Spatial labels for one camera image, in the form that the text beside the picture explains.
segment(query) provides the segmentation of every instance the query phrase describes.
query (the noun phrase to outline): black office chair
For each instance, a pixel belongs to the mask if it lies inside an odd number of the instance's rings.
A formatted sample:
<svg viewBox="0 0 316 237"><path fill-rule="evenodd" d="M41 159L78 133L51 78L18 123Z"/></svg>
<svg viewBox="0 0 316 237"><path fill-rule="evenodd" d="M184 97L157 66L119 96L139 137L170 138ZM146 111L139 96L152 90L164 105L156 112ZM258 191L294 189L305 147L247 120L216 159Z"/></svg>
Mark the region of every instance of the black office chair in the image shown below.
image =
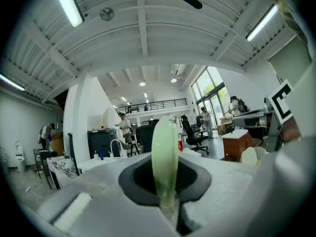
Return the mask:
<svg viewBox="0 0 316 237"><path fill-rule="evenodd" d="M183 115L181 116L181 123L182 123L182 126L185 130L185 132L187 133L187 143L189 145L195 145L196 147L195 148L192 148L191 150L194 150L194 151L197 151L197 150L202 150L202 151L205 151L207 154L209 154L209 152L207 151L208 150L208 147L205 147L205 146L199 146L200 143L202 143L203 140L206 140L208 139L208 136L201 136L199 138L196 138L194 136L194 132L188 122L188 118L187 116Z"/></svg>
<svg viewBox="0 0 316 237"><path fill-rule="evenodd" d="M142 125L136 128L136 135L139 136L143 145L142 152L147 153L152 151L152 141L155 127L153 125Z"/></svg>

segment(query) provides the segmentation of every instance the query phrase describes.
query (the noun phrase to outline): person with backpack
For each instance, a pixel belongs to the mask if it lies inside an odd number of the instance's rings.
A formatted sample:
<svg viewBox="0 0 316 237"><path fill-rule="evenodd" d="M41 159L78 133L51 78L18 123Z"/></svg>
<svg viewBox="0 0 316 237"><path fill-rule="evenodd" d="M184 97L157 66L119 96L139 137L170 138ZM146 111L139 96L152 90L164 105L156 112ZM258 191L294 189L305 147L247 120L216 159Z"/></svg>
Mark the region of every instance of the person with backpack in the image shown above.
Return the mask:
<svg viewBox="0 0 316 237"><path fill-rule="evenodd" d="M124 113L119 114L120 119L122 120L119 124L115 126L119 126L119 128L123 132L123 138L125 138L126 143L132 143L132 138L130 137L129 130L132 127L130 121L126 118Z"/></svg>
<svg viewBox="0 0 316 237"><path fill-rule="evenodd" d="M242 99L238 99L236 96L231 97L231 103L233 108L228 110L229 113L234 112L235 116L242 113L249 112L249 108L246 106L245 102Z"/></svg>
<svg viewBox="0 0 316 237"><path fill-rule="evenodd" d="M43 147L43 149L46 149L47 136L48 136L48 134L50 134L50 131L52 129L55 130L55 124L54 123L43 125L43 127L39 131L39 141L38 141L38 143L41 143L41 146Z"/></svg>

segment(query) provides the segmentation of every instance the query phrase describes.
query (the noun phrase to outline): ceiling light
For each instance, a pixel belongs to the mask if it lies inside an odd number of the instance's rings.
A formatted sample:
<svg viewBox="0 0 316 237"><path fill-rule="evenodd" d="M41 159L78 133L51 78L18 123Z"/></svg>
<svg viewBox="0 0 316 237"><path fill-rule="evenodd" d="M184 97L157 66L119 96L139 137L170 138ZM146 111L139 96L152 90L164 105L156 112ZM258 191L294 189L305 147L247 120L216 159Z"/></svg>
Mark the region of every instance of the ceiling light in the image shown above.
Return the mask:
<svg viewBox="0 0 316 237"><path fill-rule="evenodd" d="M1 74L0 74L0 79L5 81L6 83L11 84L13 87L16 87L19 90L22 90L22 91L25 90L25 88L21 87L20 85L16 84L15 82L11 81L9 78L7 78L7 77L5 77L5 76L3 76Z"/></svg>
<svg viewBox="0 0 316 237"><path fill-rule="evenodd" d="M76 0L59 0L59 2L73 27L80 25L84 21Z"/></svg>
<svg viewBox="0 0 316 237"><path fill-rule="evenodd" d="M266 12L266 14L261 18L261 20L257 23L257 25L250 31L250 33L246 36L248 41L251 41L264 26L272 19L272 17L277 13L278 6L274 4L270 7L270 9Z"/></svg>

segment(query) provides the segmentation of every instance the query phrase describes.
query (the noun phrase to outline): clear bottle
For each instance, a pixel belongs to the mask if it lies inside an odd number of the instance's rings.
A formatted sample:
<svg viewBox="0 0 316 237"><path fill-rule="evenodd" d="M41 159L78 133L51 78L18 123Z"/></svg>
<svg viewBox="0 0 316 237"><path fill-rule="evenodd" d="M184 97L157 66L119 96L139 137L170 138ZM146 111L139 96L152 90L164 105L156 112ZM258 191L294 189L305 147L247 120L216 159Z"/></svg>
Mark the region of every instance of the clear bottle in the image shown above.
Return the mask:
<svg viewBox="0 0 316 237"><path fill-rule="evenodd" d="M178 131L175 117L162 116L155 126L152 143L155 187L162 208L174 204L178 157Z"/></svg>

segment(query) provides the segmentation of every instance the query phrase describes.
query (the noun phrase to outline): black cabinet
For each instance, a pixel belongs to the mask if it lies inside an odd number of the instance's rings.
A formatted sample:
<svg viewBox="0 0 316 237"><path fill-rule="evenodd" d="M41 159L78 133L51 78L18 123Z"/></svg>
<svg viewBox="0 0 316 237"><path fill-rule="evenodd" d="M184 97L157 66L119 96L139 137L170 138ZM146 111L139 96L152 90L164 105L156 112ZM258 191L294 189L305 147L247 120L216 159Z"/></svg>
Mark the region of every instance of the black cabinet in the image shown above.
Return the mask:
<svg viewBox="0 0 316 237"><path fill-rule="evenodd" d="M113 128L107 128L97 131L88 131L88 144L90 158L93 158L95 152L98 154L99 150L102 150L103 157L110 157L111 141L117 138L116 130ZM120 157L119 143L114 141L112 143L112 150L114 157Z"/></svg>

